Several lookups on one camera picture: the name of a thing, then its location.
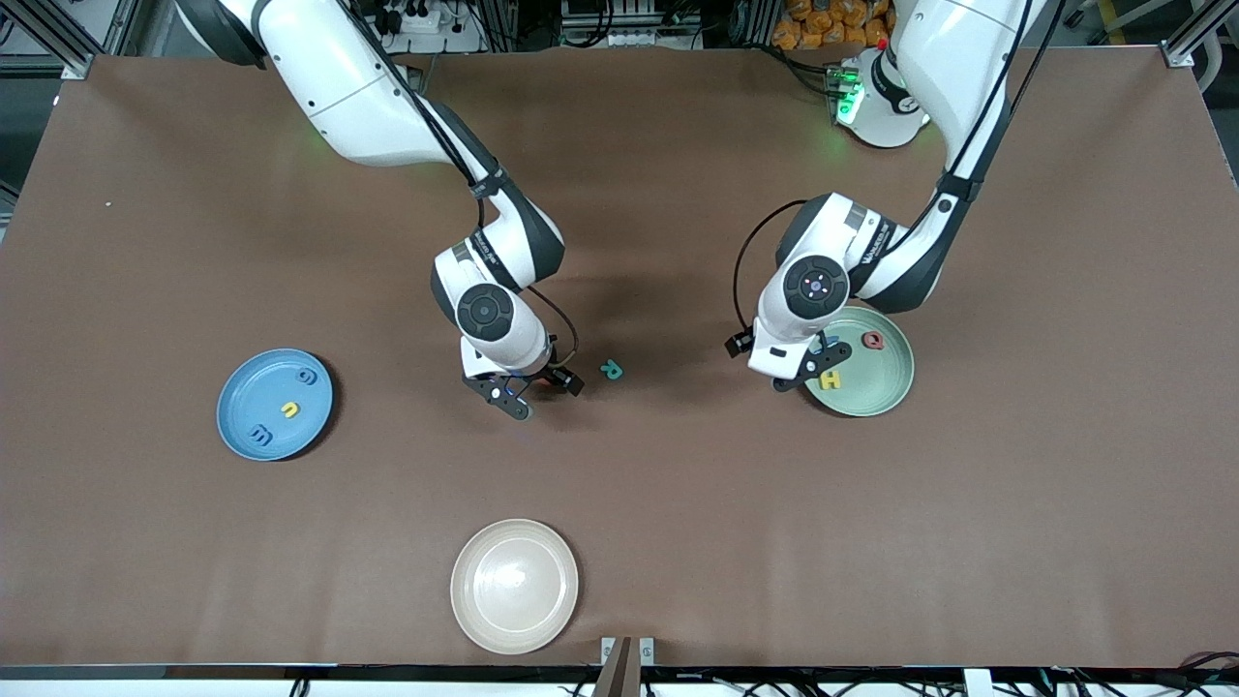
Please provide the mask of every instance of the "orange object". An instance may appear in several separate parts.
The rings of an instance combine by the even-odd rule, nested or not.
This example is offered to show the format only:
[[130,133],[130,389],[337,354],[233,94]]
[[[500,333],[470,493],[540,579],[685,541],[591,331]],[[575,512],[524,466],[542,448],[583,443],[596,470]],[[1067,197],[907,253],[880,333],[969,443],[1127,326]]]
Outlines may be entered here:
[[774,25],[774,31],[771,32],[771,45],[777,46],[784,51],[790,51],[795,48],[797,43],[800,42],[800,22],[793,22],[792,20],[782,20]]
[[869,4],[864,0],[830,0],[830,19],[851,27],[860,27],[869,19]]
[[814,10],[809,12],[809,16],[804,20],[804,30],[812,31],[813,33],[825,33],[834,21],[830,20],[830,12],[825,10]]
[[826,33],[821,36],[823,43],[839,43],[843,40],[844,40],[844,25],[839,22],[830,25],[830,28],[826,30]]
[[787,0],[787,14],[795,21],[803,21],[813,11],[812,0]]
[[885,41],[887,37],[886,25],[882,20],[869,20],[865,22],[865,45],[877,46],[880,41]]

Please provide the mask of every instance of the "metal frame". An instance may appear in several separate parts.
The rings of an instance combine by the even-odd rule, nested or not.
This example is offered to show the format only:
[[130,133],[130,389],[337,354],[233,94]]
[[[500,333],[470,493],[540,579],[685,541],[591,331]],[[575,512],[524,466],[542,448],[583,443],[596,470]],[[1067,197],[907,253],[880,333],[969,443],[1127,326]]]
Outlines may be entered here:
[[64,79],[85,79],[103,46],[52,0],[0,0],[0,9],[63,66]]
[[1171,68],[1192,66],[1192,51],[1196,51],[1207,36],[1215,33],[1235,9],[1239,9],[1239,0],[1207,0],[1201,5],[1170,35],[1170,38],[1161,42],[1166,66]]
[[[598,0],[608,15],[608,33],[657,32],[658,35],[693,36],[701,27],[701,12],[686,10],[683,21],[674,26],[663,25],[664,10],[655,0]],[[571,41],[584,41],[598,28],[598,10],[572,10],[569,0],[560,0],[560,32]]]
[[16,206],[19,193],[21,189],[0,178],[0,203],[7,203],[10,207]]
[[641,650],[631,636],[616,639],[602,664],[598,682],[593,686],[597,697],[638,697],[641,691]]

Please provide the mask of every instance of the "blue plate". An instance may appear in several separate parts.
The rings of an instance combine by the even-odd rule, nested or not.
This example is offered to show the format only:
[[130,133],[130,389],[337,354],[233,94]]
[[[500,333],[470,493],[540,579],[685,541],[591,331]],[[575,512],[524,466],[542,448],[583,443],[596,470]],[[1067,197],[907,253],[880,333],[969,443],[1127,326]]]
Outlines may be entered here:
[[224,384],[216,426],[242,458],[291,458],[313,443],[333,406],[322,361],[296,348],[275,348],[245,361]]

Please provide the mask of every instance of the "plate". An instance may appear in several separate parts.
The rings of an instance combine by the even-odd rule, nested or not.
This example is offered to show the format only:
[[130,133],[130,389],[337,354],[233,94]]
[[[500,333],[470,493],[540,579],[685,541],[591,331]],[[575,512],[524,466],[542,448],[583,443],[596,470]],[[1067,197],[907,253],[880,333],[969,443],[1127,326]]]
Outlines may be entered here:
[[[882,334],[881,350],[866,347],[861,339],[870,331]],[[805,384],[818,402],[849,417],[876,417],[907,397],[916,373],[912,344],[886,314],[847,305],[823,332],[850,343],[852,355],[834,370],[839,387],[824,390],[818,379]]]
[[482,529],[452,568],[452,613],[465,635],[494,654],[550,644],[571,619],[576,558],[554,530],[529,520]]
[[274,348],[242,364],[216,405],[216,427],[242,458],[284,461],[327,426],[335,390],[327,366],[299,348]]

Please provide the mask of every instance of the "black bracket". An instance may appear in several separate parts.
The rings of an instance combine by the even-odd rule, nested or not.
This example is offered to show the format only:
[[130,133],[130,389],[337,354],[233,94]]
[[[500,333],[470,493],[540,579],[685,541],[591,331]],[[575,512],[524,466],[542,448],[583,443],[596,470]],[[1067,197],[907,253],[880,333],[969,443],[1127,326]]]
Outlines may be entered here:
[[722,347],[726,348],[727,355],[735,359],[741,354],[747,354],[753,350],[753,329],[746,328],[740,333],[732,336],[727,340],[724,340]]
[[523,422],[533,416],[533,407],[520,399],[520,394],[529,387],[529,381],[522,378],[484,375],[468,378],[462,375],[461,383],[470,390],[477,392],[486,400],[487,405],[498,407],[503,413]]
[[795,390],[797,387],[800,387],[805,383],[829,370],[833,370],[835,366],[851,358],[850,343],[836,340],[830,345],[826,345],[826,336],[821,332],[818,332],[818,339],[821,340],[823,348],[820,348],[817,354],[813,352],[804,353],[804,358],[800,359],[800,369],[795,373],[795,378],[790,380],[776,378],[771,381],[771,385],[774,386],[777,392]]
[[529,378],[482,375],[468,378],[462,375],[461,383],[470,390],[477,392],[486,400],[487,405],[498,407],[503,413],[523,422],[533,416],[534,409],[520,396],[535,380],[548,383],[551,387],[558,387],[572,397],[581,394],[585,383],[572,371],[560,366],[546,366]]

